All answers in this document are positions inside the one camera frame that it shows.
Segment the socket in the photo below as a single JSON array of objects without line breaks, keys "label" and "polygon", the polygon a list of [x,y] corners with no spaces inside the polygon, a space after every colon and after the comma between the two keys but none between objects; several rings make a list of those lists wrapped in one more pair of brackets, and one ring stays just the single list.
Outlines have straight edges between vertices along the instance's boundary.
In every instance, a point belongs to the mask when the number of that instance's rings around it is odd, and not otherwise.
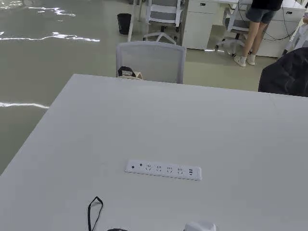
[{"label": "socket", "polygon": [[150,162],[146,160],[129,160],[126,172],[173,177],[187,180],[202,180],[201,168],[185,165]]}]

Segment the person's leg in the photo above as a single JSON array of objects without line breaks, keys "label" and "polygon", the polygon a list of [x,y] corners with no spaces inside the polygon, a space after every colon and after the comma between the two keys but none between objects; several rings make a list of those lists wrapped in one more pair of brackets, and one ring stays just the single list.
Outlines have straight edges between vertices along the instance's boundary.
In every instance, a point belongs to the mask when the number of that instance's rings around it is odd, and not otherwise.
[{"label": "person's leg", "polygon": [[256,64],[256,62],[255,62],[256,53],[258,52],[260,44],[261,44],[261,42],[263,40],[264,29],[265,29],[265,27],[267,25],[268,24],[265,24],[265,23],[260,23],[260,25],[259,25],[258,33],[257,33],[257,35],[255,37],[255,40],[254,40],[254,43],[252,45],[252,54],[249,55],[248,58],[247,58],[247,62],[250,65],[255,65]]},{"label": "person's leg", "polygon": [[247,57],[251,47],[254,44],[255,38],[259,32],[260,23],[250,22],[249,32],[243,48],[243,57]]},{"label": "person's leg", "polygon": [[236,55],[234,57],[234,61],[240,66],[246,66],[246,58],[258,34],[259,25],[260,23],[250,22],[249,32],[247,39],[245,41],[245,46],[243,48],[242,56]]},{"label": "person's leg", "polygon": [[264,29],[266,28],[267,24],[265,23],[260,23],[260,26],[259,26],[259,30],[258,30],[258,33],[256,35],[256,38],[255,38],[255,41],[254,41],[254,44],[252,45],[252,54],[256,54],[259,50],[259,47],[260,47],[260,44],[263,40],[263,35],[264,35]]}]

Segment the black shirt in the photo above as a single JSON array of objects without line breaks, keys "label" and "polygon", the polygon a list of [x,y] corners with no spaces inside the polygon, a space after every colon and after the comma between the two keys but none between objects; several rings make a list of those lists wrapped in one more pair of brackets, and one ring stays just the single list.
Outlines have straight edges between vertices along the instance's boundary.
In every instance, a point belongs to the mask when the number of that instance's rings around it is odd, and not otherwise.
[{"label": "black shirt", "polygon": [[251,8],[277,11],[283,0],[253,0]]}]

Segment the sock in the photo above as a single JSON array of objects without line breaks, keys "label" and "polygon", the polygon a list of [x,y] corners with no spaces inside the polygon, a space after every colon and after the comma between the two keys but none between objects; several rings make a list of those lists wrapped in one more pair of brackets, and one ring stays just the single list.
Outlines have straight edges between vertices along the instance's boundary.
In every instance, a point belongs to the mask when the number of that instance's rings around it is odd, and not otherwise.
[{"label": "sock", "polygon": [[247,57],[241,56],[241,58],[240,58],[241,63],[244,64],[244,63],[246,62],[246,58],[247,58]]},{"label": "sock", "polygon": [[255,54],[251,54],[249,59],[250,59],[252,62],[255,62],[256,55],[255,55]]}]

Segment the gray floor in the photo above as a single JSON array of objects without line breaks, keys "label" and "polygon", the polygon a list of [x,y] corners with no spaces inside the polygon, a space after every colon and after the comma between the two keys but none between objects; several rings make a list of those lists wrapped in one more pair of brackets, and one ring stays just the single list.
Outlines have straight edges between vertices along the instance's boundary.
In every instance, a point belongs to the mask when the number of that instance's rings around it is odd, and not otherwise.
[{"label": "gray floor", "polygon": [[[74,73],[114,77],[118,13],[127,0],[0,0],[0,174]],[[142,38],[136,22],[132,40]],[[275,59],[240,68],[213,52],[223,27],[212,30],[206,51],[188,50],[184,83],[257,90],[262,69]]]}]

